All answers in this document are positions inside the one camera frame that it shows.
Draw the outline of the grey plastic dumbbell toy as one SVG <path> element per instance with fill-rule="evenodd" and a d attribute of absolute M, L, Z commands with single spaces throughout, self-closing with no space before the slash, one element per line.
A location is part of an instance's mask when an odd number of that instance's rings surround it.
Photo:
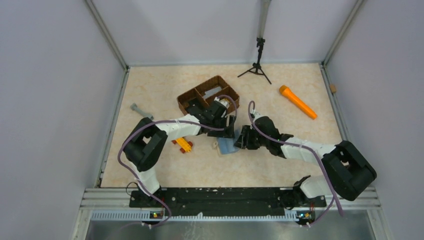
<path fill-rule="evenodd" d="M 139 115 L 141 115 L 141 116 L 142 116 L 142 117 L 144 117 L 144 118 L 149 118 L 150 120 L 153 120 L 153 119 L 154 119 L 154 117 L 153 117 L 150 113 L 147 113 L 147 112 L 143 111 L 142 109 L 140 109 L 140 108 L 137 106 L 137 104 L 136 104 L 136 103 L 131 104 L 131 105 L 130 105 L 130 109 L 131 109 L 132 111 L 134 111 L 134 112 L 138 113 Z"/>

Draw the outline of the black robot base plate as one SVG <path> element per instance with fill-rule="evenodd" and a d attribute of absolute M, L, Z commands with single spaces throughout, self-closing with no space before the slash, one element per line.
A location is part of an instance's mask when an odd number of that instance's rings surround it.
<path fill-rule="evenodd" d="M 281 187 L 161 188 L 153 196 L 131 192 L 131 208 L 163 208 L 173 217 L 261 217 L 283 216 L 294 208 L 323 208 L 324 196 L 307 198 L 299 189 Z"/>

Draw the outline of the brown woven basket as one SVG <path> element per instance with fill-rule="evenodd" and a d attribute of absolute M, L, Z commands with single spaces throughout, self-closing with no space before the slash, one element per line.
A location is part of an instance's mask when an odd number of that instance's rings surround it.
<path fill-rule="evenodd" d="M 216 97 L 221 95 L 229 96 L 235 101 L 235 107 L 230 103 L 228 110 L 230 113 L 240 107 L 240 95 L 220 75 L 213 76 L 187 90 L 180 94 L 176 100 L 181 112 L 187 115 L 191 107 L 204 110 L 212 104 Z"/>

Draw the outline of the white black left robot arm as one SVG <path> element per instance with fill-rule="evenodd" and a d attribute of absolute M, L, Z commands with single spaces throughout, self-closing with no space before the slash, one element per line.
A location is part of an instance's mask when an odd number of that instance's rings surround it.
<path fill-rule="evenodd" d="M 142 189 L 141 200 L 147 206 L 154 207 L 160 202 L 155 165 L 164 146 L 179 138 L 203 134 L 232 139 L 237 115 L 231 115 L 229 107 L 228 101 L 217 98 L 209 107 L 196 106 L 180 118 L 152 121 L 145 117 L 139 121 L 123 143 L 122 152 Z"/>

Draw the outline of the black mini tripod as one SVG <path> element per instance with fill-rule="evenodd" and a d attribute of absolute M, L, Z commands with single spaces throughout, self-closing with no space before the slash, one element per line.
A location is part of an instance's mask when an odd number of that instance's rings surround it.
<path fill-rule="evenodd" d="M 257 47 L 256 62 L 254 62 L 252 64 L 252 67 L 250 69 L 248 69 L 248 70 L 244 71 L 243 73 L 241 73 L 240 75 L 238 75 L 237 78 L 240 78 L 241 76 L 245 75 L 246 73 L 252 73 L 252 74 L 257 75 L 257 76 L 265 77 L 267 82 L 270 85 L 272 84 L 271 80 L 268 78 L 268 76 L 263 71 L 262 66 L 261 66 L 261 59 L 262 59 L 262 54 L 263 54 L 265 42 L 266 42 L 266 40 L 264 38 L 257 38 L 256 39 L 256 47 Z"/>

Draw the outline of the grey card in basket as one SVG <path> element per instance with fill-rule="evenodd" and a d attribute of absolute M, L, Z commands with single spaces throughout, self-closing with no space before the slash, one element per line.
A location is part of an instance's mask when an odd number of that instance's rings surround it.
<path fill-rule="evenodd" d="M 220 92 L 221 90 L 222 90 L 222 87 L 220 87 L 220 86 L 217 86 L 217 87 L 211 88 L 209 90 L 206 90 L 204 92 L 204 95 L 202 96 L 202 98 L 203 99 L 207 99 L 207 98 L 213 96 L 214 94 Z"/>

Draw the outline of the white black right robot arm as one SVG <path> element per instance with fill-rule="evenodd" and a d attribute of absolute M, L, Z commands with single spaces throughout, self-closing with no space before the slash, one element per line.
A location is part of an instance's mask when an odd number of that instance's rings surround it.
<path fill-rule="evenodd" d="M 268 116 L 255 117 L 252 125 L 244 125 L 234 145 L 246 150 L 265 147 L 274 156 L 322 167 L 321 176 L 300 180 L 299 189 L 293 192 L 293 200 L 299 206 L 307 206 L 313 198 L 333 192 L 354 201 L 377 178 L 375 169 L 350 141 L 324 144 L 303 140 L 279 132 Z"/>

